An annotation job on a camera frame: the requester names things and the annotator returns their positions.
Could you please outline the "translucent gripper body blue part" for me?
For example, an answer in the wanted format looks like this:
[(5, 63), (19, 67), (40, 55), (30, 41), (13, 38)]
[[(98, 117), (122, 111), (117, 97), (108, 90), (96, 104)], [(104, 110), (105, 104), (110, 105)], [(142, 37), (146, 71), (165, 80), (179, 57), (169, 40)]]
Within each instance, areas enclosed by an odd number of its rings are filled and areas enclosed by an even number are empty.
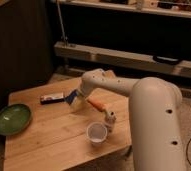
[(64, 100), (74, 111), (81, 109), (85, 103), (85, 97), (79, 89), (71, 91), (64, 97)]

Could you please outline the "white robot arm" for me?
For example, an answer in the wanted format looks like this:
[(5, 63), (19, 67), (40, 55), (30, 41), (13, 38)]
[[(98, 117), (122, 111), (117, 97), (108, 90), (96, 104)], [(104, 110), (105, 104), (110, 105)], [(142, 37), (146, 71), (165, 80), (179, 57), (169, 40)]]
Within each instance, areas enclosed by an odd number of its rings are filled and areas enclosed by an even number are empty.
[(187, 171), (177, 115), (182, 93), (175, 84), (157, 77), (108, 77), (95, 69), (81, 76), (65, 100), (86, 99), (97, 88), (128, 98), (135, 171)]

